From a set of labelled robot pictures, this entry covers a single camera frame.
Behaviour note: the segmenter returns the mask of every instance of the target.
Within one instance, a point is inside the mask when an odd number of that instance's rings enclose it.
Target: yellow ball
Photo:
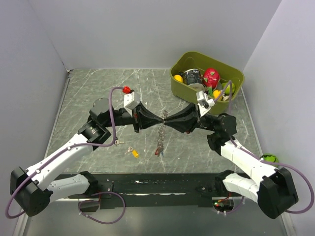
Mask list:
[[[213,97],[214,97],[215,99],[220,95],[220,93],[221,93],[220,90],[214,90],[214,91],[212,92]]]
[[[179,81],[179,82],[181,82],[181,83],[184,82],[183,77],[180,76],[180,75],[174,75],[174,79],[177,80],[177,81]]]

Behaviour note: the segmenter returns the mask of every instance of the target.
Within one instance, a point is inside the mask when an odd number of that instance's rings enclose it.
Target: key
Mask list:
[[[128,152],[131,152],[133,151],[133,148],[132,147],[128,147],[128,150],[125,152],[125,155],[128,153]]]
[[[118,145],[118,144],[124,144],[125,142],[122,142],[122,141],[119,141],[118,139],[115,140],[115,145]]]

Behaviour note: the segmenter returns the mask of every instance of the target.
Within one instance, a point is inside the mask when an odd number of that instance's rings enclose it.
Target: gray wall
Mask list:
[[[244,70],[245,95],[265,152],[304,172],[313,186],[315,1],[283,0]],[[304,208],[310,193],[294,175]],[[291,215],[299,236],[314,235],[315,208]]]
[[[29,0],[67,69],[171,67],[201,51],[243,69],[281,0]]]
[[[0,235],[10,236],[10,172],[43,158],[66,70],[26,0],[0,1],[0,32]],[[11,214],[18,212],[14,204]]]

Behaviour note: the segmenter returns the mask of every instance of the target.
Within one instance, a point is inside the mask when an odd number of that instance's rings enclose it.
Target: black mount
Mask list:
[[[260,183],[257,202],[260,209],[272,219],[299,201],[290,171],[286,168],[275,171]]]
[[[18,167],[11,172],[10,194],[28,177],[27,173]],[[15,196],[15,200],[28,216],[34,216],[43,211],[50,203],[52,191],[42,191],[37,185],[29,180]]]

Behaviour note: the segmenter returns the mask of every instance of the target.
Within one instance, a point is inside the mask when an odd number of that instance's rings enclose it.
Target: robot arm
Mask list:
[[[221,196],[228,192],[235,192],[257,202],[262,211],[270,218],[276,218],[292,205],[297,203],[298,197],[292,176],[285,168],[277,168],[263,164],[249,154],[243,152],[241,144],[234,139],[236,134],[236,118],[228,114],[218,117],[208,114],[215,104],[203,92],[197,93],[198,104],[189,104],[182,111],[162,119],[148,111],[141,103],[139,96],[130,91],[124,97],[124,108],[114,110],[115,125],[132,124],[135,132],[164,122],[182,133],[192,132],[195,128],[214,131],[207,135],[209,147],[220,156],[232,161],[240,167],[249,178],[239,176],[232,171],[225,171],[216,177],[216,192]],[[106,98],[96,100],[90,110],[88,122],[64,146],[52,153],[41,162],[30,166],[25,171],[21,168],[11,173],[10,193],[29,175],[37,172],[16,195],[15,200],[29,216],[34,216],[44,210],[47,205],[60,198],[74,194],[90,196],[97,191],[97,180],[89,172],[81,172],[75,177],[55,180],[56,177],[71,163],[77,161],[97,147],[84,145],[70,148],[75,144],[103,144],[110,133],[110,114]],[[44,163],[57,153],[63,152],[56,160],[41,171]]]
[[[202,93],[199,92],[197,95],[198,106],[201,107],[199,110],[210,110],[212,101]],[[211,128],[214,133],[207,135],[209,147],[220,156],[233,162],[249,176],[249,178],[244,178],[232,171],[224,171],[217,177],[217,191],[225,192],[225,194],[234,192],[252,199],[272,219],[277,218],[298,202],[291,173],[286,168],[278,169],[261,163],[242,150],[247,149],[233,137],[236,134],[235,117],[221,114],[214,118],[207,112],[200,112],[199,115],[200,120],[204,116],[204,122],[212,124]]]

